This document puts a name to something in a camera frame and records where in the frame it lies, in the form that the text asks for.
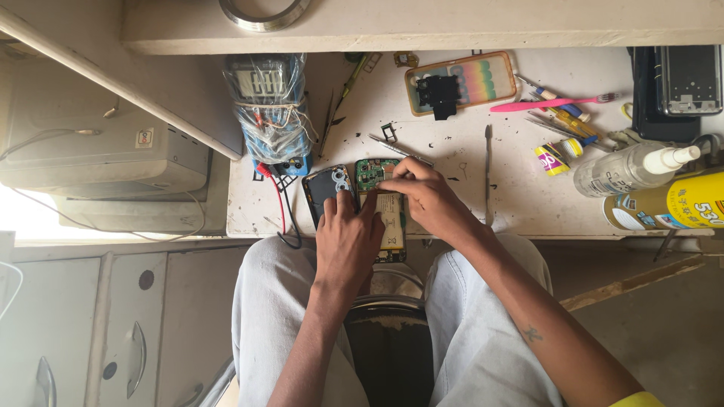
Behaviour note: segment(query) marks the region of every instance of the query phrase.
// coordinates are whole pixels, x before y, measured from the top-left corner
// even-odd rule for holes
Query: phone battery
[[[364,204],[367,194],[360,194],[360,204]],[[403,220],[402,194],[380,193],[377,195],[376,211],[382,215],[385,230],[382,236],[378,263],[393,263],[405,259],[405,225]]]

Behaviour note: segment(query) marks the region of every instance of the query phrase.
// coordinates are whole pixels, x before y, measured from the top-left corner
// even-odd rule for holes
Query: multimeter
[[[261,161],[280,175],[307,175],[311,170],[311,124],[300,119],[307,112],[303,60],[303,54],[226,57],[224,76],[237,102],[235,112],[254,168]]]

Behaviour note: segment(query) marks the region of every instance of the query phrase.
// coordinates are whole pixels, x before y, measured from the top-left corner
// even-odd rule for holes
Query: adhesive bottle
[[[603,201],[603,214],[623,230],[724,227],[724,172],[609,196]]]
[[[574,159],[582,156],[584,147],[598,140],[597,136],[592,136],[584,140],[576,140],[568,138],[559,143],[546,143],[534,150],[538,156],[546,174],[553,176],[570,171],[569,164]]]
[[[699,155],[696,146],[672,148],[640,143],[581,165],[573,183],[590,198],[656,188],[671,181],[677,169]]]

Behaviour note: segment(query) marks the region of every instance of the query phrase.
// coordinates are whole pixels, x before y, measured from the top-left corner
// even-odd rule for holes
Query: forearm
[[[641,385],[485,230],[458,248],[572,406],[609,406]]]
[[[342,326],[348,298],[313,285],[301,328],[268,406],[321,404],[332,346]]]

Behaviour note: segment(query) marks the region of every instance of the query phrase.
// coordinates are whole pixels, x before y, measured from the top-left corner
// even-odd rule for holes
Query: disassembled smartphone
[[[363,159],[355,163],[355,178],[360,207],[367,193],[378,182],[392,179],[392,171],[400,163],[397,159]],[[399,192],[380,191],[377,195],[377,212],[387,227],[377,254],[376,263],[399,263],[407,257],[405,240],[404,195]]]
[[[302,188],[309,211],[312,213],[314,229],[319,225],[319,218],[324,213],[324,201],[327,198],[335,198],[337,192],[345,189],[352,193],[353,198],[355,196],[352,180],[344,165],[335,165],[305,176],[302,178]]]
[[[659,112],[707,116],[722,111],[719,45],[655,48]]]

